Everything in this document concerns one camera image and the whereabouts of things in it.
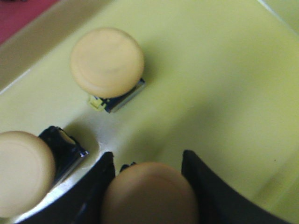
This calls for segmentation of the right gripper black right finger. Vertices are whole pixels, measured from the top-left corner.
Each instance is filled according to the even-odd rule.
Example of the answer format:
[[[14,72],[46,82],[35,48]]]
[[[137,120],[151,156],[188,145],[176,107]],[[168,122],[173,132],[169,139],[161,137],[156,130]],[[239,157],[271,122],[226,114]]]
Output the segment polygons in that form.
[[[297,224],[299,222],[299,159],[290,158],[254,195],[245,198],[193,151],[185,150],[182,175],[199,202],[201,224]]]

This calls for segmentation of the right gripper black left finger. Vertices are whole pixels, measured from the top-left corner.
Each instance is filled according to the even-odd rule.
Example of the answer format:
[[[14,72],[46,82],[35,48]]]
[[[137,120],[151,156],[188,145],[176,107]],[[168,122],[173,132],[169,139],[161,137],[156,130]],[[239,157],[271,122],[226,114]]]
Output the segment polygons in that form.
[[[115,178],[113,153],[105,152],[63,196],[21,224],[98,224],[103,195]]]

